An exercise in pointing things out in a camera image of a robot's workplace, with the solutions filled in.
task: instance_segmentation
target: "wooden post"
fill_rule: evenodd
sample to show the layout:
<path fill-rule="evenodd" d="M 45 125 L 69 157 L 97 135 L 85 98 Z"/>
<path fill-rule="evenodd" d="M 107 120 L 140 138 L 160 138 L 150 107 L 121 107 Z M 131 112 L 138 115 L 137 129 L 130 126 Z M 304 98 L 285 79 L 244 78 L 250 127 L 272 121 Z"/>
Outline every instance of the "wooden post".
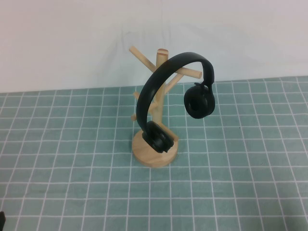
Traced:
<path fill-rule="evenodd" d="M 165 49 L 158 49 L 156 54 L 156 68 L 159 68 L 161 64 L 168 60 L 169 51 Z M 164 108 L 164 97 L 165 97 L 165 83 L 159 88 L 156 95 L 154 96 L 154 102 L 158 104 L 158 107 L 153 109 L 152 116 L 153 121 L 157 124 L 162 122 L 163 108 Z"/>

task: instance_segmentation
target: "wooden peg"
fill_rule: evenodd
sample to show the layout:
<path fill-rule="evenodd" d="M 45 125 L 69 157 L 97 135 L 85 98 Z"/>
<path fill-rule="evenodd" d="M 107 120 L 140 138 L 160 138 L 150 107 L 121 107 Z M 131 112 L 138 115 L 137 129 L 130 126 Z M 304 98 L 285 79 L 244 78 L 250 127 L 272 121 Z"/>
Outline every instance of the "wooden peg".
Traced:
<path fill-rule="evenodd" d="M 176 74 L 165 87 L 165 95 L 176 85 L 184 75 Z"/>
<path fill-rule="evenodd" d="M 149 107 L 149 112 L 151 113 L 153 109 L 157 108 L 158 107 L 158 103 L 157 102 L 153 102 L 150 104 L 150 107 Z"/>
<path fill-rule="evenodd" d="M 156 70 L 156 66 L 151 63 L 150 60 L 148 60 L 137 48 L 134 46 L 131 46 L 129 51 L 142 62 L 147 68 L 150 69 L 150 71 L 154 72 Z"/>
<path fill-rule="evenodd" d="M 135 91 L 135 92 L 133 93 L 133 95 L 135 96 L 136 100 L 138 100 L 138 99 L 139 99 L 139 96 L 140 96 L 140 93 Z"/>
<path fill-rule="evenodd" d="M 132 114 L 132 115 L 130 116 L 130 119 L 131 119 L 131 121 L 137 120 L 136 114 Z"/>

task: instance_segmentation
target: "round wooden base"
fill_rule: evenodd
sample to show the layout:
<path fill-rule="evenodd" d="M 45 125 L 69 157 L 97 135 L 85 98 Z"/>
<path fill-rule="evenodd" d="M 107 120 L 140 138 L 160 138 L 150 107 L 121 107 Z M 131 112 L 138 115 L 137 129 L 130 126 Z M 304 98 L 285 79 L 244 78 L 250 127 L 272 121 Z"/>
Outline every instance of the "round wooden base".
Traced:
<path fill-rule="evenodd" d="M 140 130 L 133 138 L 133 153 L 139 162 L 148 167 L 163 167 L 169 164 L 178 153 L 178 141 L 174 141 L 174 145 L 167 153 L 157 153 L 142 138 L 143 131 Z"/>

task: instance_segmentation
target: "wooden branch arm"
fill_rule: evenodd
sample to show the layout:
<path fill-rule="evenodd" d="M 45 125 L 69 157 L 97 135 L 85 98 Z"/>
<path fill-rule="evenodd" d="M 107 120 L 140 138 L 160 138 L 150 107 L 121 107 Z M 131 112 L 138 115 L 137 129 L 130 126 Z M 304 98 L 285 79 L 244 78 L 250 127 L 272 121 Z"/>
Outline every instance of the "wooden branch arm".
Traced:
<path fill-rule="evenodd" d="M 150 107 L 149 107 L 149 113 L 152 114 L 152 110 L 153 110 L 154 108 L 157 108 L 157 107 L 158 107 L 158 104 L 157 104 L 156 102 L 151 103 L 151 104 L 150 104 Z M 137 120 L 136 114 L 132 114 L 132 115 L 130 116 L 130 119 L 131 119 L 131 121 Z"/>
<path fill-rule="evenodd" d="M 179 137 L 174 134 L 173 131 L 171 131 L 169 128 L 167 128 L 164 124 L 162 123 L 159 123 L 158 124 L 166 133 L 168 133 L 169 136 L 171 136 L 173 138 L 174 141 L 178 141 L 179 140 Z"/>
<path fill-rule="evenodd" d="M 142 62 L 147 68 L 150 69 L 150 71 L 154 72 L 156 70 L 156 66 L 151 63 L 150 60 L 148 60 L 137 48 L 134 46 L 131 46 L 129 51 Z M 193 78 L 201 78 L 202 72 L 196 71 L 192 69 L 188 69 L 186 67 L 182 67 L 179 70 L 176 71 L 176 73 L 184 75 L 184 76 L 190 76 Z"/>
<path fill-rule="evenodd" d="M 134 46 L 131 46 L 129 51 L 142 62 L 147 68 L 150 69 L 150 71 L 154 72 L 156 70 L 156 66 L 151 63 L 150 60 L 148 60 L 137 48 Z"/>
<path fill-rule="evenodd" d="M 177 82 L 180 81 L 180 79 L 183 77 L 184 75 L 181 74 L 177 74 L 176 76 L 173 77 L 173 79 L 166 85 L 165 87 L 165 95 L 174 87 L 174 85 L 177 84 Z"/>
<path fill-rule="evenodd" d="M 139 99 L 139 96 L 140 96 L 140 93 L 137 92 L 137 91 L 135 91 L 135 92 L 133 93 L 133 95 L 135 96 L 136 100 L 138 100 L 138 99 Z"/>

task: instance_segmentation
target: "headphones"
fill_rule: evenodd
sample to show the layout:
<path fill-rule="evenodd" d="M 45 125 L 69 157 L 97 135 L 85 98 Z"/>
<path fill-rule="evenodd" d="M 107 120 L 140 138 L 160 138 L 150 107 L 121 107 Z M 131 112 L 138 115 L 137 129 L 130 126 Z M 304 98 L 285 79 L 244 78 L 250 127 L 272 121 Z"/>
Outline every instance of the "headphones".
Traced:
<path fill-rule="evenodd" d="M 157 68 L 141 90 L 137 101 L 137 122 L 143 130 L 143 139 L 158 153 L 167 152 L 173 146 L 173 139 L 155 122 L 147 122 L 147 115 L 152 99 L 163 83 L 181 67 L 201 62 L 203 67 L 203 82 L 195 83 L 184 95 L 184 105 L 187 113 L 201 119 L 212 114 L 215 109 L 215 98 L 212 91 L 214 69 L 212 64 L 203 56 L 185 52 L 165 61 Z"/>

